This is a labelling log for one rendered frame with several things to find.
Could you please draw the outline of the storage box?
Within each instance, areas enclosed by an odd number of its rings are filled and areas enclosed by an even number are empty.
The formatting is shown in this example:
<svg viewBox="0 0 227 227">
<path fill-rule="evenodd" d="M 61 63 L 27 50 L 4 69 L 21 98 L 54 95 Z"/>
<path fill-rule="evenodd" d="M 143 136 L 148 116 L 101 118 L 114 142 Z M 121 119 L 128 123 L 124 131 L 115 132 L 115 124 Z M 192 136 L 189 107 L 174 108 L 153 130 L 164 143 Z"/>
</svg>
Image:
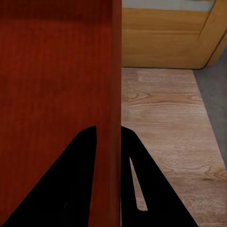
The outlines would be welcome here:
<svg viewBox="0 0 227 227">
<path fill-rule="evenodd" d="M 0 227 L 96 126 L 88 227 L 121 227 L 122 0 L 0 0 Z"/>
</svg>

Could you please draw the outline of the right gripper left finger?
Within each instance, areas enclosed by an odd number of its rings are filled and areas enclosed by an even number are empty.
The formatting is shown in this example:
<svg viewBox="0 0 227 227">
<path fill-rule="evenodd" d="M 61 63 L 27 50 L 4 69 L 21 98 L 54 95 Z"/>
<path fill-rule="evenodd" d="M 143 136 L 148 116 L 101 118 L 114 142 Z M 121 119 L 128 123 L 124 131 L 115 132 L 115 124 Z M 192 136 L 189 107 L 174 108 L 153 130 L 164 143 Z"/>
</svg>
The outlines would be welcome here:
<svg viewBox="0 0 227 227">
<path fill-rule="evenodd" d="M 2 227 L 88 227 L 96 145 L 82 130 Z"/>
</svg>

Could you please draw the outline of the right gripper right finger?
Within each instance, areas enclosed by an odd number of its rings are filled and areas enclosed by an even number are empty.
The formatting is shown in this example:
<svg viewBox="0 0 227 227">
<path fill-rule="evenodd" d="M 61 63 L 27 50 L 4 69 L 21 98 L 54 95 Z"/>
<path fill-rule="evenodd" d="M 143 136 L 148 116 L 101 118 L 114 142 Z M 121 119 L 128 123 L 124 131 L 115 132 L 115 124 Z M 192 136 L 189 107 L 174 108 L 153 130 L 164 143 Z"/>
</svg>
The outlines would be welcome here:
<svg viewBox="0 0 227 227">
<path fill-rule="evenodd" d="M 148 211 L 137 208 L 130 158 Z M 199 227 L 136 133 L 123 126 L 121 227 Z"/>
</svg>

